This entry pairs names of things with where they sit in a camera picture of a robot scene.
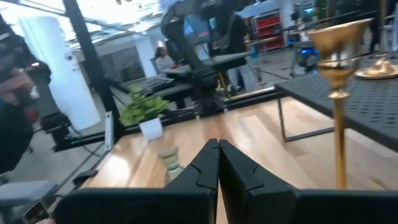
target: wooden table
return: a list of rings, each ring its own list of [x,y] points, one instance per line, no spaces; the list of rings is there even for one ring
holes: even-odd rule
[[[284,108],[288,134],[333,125],[330,118],[291,98],[284,100]],[[83,188],[163,187],[165,168],[157,153],[178,146],[181,165],[186,166],[210,138],[227,139],[300,189],[335,188],[333,134],[283,142],[276,101],[167,126],[164,136],[151,142],[141,134],[124,136]],[[350,189],[398,189],[397,153],[351,130],[346,141]],[[226,223],[221,192],[218,195],[218,223]]]

